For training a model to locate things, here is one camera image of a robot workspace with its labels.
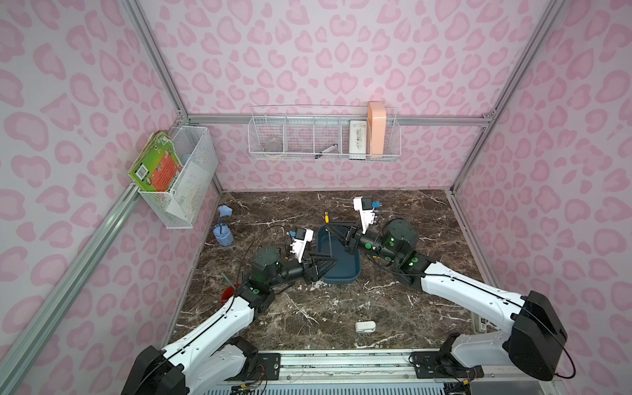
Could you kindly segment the teal plastic storage box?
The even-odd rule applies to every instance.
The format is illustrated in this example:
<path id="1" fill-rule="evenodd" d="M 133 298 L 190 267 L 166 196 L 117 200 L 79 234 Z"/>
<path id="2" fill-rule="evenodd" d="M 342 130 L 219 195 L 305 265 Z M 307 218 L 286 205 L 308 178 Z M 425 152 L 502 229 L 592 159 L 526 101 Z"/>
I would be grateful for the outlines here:
<path id="1" fill-rule="evenodd" d="M 347 285 L 354 283 L 361 274 L 360 253 L 347 253 L 342 243 L 330 235 L 324 226 L 318 231 L 317 251 L 332 255 L 337 264 L 321 278 L 329 285 Z"/>

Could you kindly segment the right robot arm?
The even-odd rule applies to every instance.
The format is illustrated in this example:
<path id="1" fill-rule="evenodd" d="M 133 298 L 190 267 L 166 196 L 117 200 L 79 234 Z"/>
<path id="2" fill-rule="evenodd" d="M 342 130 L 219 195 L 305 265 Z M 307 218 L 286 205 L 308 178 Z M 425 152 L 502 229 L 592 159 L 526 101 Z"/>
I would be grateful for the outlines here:
<path id="1" fill-rule="evenodd" d="M 513 365 L 541 381 L 557 377 L 561 357 L 569 355 L 568 333 L 542 293 L 524 296 L 457 273 L 417 251 L 419 235 L 403 219 L 391 220 L 381 232 L 350 222 L 326 228 L 348 253 L 385 261 L 385 270 L 403 286 L 451 301 L 495 326 L 492 333 L 450 337 L 444 342 L 449 360 L 467 368 Z"/>

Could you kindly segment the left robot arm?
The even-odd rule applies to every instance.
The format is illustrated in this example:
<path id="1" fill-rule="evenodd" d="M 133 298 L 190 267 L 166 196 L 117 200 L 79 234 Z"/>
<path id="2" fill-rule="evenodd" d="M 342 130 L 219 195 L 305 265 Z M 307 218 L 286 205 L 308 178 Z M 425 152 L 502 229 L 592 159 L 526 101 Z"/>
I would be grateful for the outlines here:
<path id="1" fill-rule="evenodd" d="M 251 272 L 233 296 L 209 319 L 161 349 L 149 346 L 136 358 L 123 386 L 124 394 L 199 394 L 224 380 L 249 377 L 258 349 L 240 337 L 273 303 L 278 286 L 320 280 L 337 264 L 322 253 L 302 258 L 278 247 L 262 247 Z"/>

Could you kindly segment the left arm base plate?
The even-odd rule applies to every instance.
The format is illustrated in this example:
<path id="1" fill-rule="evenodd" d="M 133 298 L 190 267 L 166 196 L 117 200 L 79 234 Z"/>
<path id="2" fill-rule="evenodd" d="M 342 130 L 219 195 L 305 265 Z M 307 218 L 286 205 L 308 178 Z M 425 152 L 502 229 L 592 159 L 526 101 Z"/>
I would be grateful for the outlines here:
<path id="1" fill-rule="evenodd" d="M 280 353 L 260 352 L 256 356 L 249 357 L 240 373 L 228 381 L 253 381 L 261 375 L 268 381 L 277 381 L 279 380 L 280 369 Z"/>

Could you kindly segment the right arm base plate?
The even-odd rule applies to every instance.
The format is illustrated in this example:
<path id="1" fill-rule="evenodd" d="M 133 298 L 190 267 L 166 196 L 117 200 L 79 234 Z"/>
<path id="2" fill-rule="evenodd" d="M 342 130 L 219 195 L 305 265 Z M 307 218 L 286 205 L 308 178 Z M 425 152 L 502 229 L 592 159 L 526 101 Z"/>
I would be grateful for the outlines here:
<path id="1" fill-rule="evenodd" d="M 477 380 L 485 377 L 480 365 L 467 368 L 442 352 L 413 352 L 408 357 L 418 379 Z"/>

